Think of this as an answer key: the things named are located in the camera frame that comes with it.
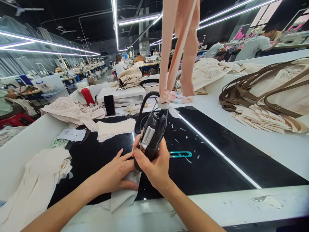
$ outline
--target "plastic storage bin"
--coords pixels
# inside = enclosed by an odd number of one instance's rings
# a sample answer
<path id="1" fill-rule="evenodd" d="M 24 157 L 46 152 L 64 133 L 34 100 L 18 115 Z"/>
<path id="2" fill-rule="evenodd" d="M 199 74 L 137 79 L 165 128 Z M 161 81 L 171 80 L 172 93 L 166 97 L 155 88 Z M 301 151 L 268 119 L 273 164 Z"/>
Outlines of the plastic storage bin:
<path id="1" fill-rule="evenodd" d="M 69 93 L 67 89 L 64 87 L 62 90 L 52 92 L 52 93 L 44 93 L 41 94 L 49 103 L 53 103 L 59 97 L 68 97 Z"/>
<path id="2" fill-rule="evenodd" d="M 58 73 L 51 76 L 35 79 L 31 82 L 34 86 L 38 87 L 44 93 L 57 92 L 64 88 L 64 83 L 60 79 L 60 75 Z"/>

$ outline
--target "hair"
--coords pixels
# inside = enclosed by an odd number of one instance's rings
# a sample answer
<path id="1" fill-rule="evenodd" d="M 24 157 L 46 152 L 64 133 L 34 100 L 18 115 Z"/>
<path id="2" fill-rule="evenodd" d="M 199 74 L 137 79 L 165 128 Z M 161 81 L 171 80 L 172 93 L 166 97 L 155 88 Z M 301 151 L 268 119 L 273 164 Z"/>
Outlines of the hair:
<path id="1" fill-rule="evenodd" d="M 276 30 L 278 31 L 278 28 L 279 28 L 279 25 L 276 24 L 276 25 L 270 25 L 266 28 L 266 30 L 264 31 L 264 33 L 268 33 L 268 32 L 271 32 L 273 30 Z"/>
<path id="2" fill-rule="evenodd" d="M 222 37 L 219 41 L 219 43 L 227 42 L 228 38 L 226 36 Z"/>
<path id="3" fill-rule="evenodd" d="M 116 63 L 115 63 L 115 64 L 118 64 L 120 61 L 121 61 L 121 56 L 120 56 L 120 55 L 117 55 L 117 56 L 116 56 Z"/>

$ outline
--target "chair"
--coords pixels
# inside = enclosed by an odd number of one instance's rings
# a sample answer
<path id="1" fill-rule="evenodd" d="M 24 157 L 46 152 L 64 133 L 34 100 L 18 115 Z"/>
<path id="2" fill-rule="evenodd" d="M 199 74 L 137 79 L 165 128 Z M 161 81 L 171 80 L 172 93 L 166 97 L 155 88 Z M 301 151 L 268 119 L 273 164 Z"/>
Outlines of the chair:
<path id="1" fill-rule="evenodd" d="M 13 127 L 27 126 L 33 122 L 34 120 L 30 118 L 28 115 L 18 113 L 10 118 L 0 120 L 0 129 L 3 129 L 5 125 L 11 125 Z"/>

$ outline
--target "smartphone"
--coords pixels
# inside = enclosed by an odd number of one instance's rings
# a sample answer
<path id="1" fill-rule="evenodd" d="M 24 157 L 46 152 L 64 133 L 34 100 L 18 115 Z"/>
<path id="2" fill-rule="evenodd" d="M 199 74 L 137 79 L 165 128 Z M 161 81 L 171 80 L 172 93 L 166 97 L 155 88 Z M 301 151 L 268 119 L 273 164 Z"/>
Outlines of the smartphone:
<path id="1" fill-rule="evenodd" d="M 116 115 L 113 95 L 104 96 L 104 105 L 106 110 L 106 116 Z"/>

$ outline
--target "teal thread snips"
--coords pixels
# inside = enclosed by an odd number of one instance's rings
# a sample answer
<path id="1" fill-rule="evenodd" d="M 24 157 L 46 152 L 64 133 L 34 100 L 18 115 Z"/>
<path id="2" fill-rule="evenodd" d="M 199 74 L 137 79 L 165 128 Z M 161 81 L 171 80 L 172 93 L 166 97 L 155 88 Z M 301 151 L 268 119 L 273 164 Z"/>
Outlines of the teal thread snips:
<path id="1" fill-rule="evenodd" d="M 186 158 L 192 157 L 192 153 L 189 151 L 170 151 L 170 158 Z"/>

